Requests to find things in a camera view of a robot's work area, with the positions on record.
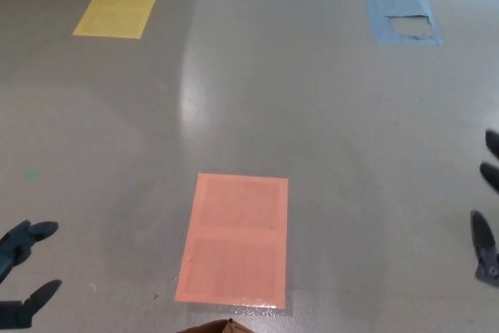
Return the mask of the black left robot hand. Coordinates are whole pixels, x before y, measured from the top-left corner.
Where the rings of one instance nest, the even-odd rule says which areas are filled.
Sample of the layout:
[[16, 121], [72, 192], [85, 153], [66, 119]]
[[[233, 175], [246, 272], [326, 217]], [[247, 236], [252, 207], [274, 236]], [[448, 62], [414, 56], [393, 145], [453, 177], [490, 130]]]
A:
[[[25, 220], [10, 229], [1, 238], [1, 282], [14, 267], [21, 265], [31, 255], [32, 247], [58, 230], [58, 222], [43, 221], [32, 224]], [[46, 305], [61, 286], [55, 279], [35, 290], [26, 300], [1, 301], [1, 329], [28, 329], [33, 317]]]

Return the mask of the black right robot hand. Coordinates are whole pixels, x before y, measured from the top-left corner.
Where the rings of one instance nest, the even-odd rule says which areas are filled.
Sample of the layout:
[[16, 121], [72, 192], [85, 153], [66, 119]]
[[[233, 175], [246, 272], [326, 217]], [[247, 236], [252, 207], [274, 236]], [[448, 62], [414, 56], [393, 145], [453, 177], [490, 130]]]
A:
[[[498, 132], [487, 129], [485, 144], [491, 154], [498, 159]], [[498, 167], [482, 162], [480, 173], [489, 186], [498, 193]], [[483, 283], [498, 288], [498, 250], [494, 234], [485, 216], [477, 210], [470, 213], [470, 226], [472, 244], [478, 262], [475, 277]]]

